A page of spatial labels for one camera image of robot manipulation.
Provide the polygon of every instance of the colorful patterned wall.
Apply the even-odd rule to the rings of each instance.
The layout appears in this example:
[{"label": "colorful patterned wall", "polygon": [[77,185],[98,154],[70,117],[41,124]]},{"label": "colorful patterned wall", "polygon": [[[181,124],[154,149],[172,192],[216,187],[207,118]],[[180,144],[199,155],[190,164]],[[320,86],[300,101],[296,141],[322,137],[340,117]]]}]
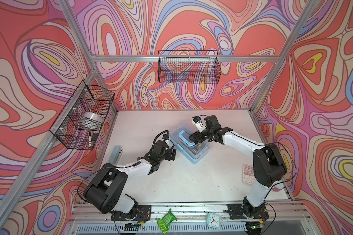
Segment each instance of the colorful patterned wall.
[{"label": "colorful patterned wall", "polygon": [[[278,55],[305,2],[79,1],[72,7],[93,54],[152,55],[218,49],[221,55]],[[218,85],[159,84],[158,63],[102,62],[118,109],[249,108],[271,63],[221,63]]]},{"label": "colorful patterned wall", "polygon": [[[57,1],[24,2],[0,1],[0,200],[89,73]],[[111,121],[93,151],[54,145],[2,234],[61,233]]]},{"label": "colorful patterned wall", "polygon": [[353,235],[353,1],[320,2],[256,116],[321,233]]}]

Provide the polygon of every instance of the clock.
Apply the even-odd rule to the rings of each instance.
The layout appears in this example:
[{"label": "clock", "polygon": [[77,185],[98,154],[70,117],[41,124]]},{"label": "clock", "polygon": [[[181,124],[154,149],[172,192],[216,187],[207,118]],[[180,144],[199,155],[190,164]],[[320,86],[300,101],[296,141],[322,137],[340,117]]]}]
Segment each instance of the clock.
[{"label": "clock", "polygon": [[221,216],[214,213],[208,213],[207,226],[215,229],[220,229]]}]

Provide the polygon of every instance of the box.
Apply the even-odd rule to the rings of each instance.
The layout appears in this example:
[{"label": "box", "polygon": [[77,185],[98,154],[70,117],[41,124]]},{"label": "box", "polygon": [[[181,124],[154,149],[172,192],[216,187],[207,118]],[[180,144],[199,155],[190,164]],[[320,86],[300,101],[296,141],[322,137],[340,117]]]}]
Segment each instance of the box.
[{"label": "box", "polygon": [[204,141],[199,147],[189,139],[189,136],[195,131],[197,129],[192,125],[182,124],[170,132],[170,138],[175,147],[194,164],[200,161],[210,148],[208,141]]}]

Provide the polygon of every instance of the black wire mesh basket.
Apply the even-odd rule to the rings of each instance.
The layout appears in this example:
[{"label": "black wire mesh basket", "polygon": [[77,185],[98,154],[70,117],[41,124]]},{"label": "black wire mesh basket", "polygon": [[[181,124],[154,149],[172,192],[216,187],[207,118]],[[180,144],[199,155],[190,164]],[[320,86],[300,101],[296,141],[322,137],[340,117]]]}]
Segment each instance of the black wire mesh basket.
[{"label": "black wire mesh basket", "polygon": [[217,55],[217,50],[160,50],[158,82],[217,84],[221,76]]},{"label": "black wire mesh basket", "polygon": [[85,85],[61,125],[50,131],[66,148],[93,150],[114,96],[104,87]]}]

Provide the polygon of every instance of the green snack bag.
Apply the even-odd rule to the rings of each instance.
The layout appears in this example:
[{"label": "green snack bag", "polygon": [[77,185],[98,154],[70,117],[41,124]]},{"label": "green snack bag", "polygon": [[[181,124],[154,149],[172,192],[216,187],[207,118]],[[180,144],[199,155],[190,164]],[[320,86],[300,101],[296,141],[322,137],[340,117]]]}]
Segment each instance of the green snack bag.
[{"label": "green snack bag", "polygon": [[171,209],[169,210],[168,213],[165,214],[165,216],[162,219],[157,220],[157,224],[160,227],[163,234],[166,234],[169,231],[169,226],[171,222],[173,222],[174,220],[177,220],[177,219],[171,213]]}]

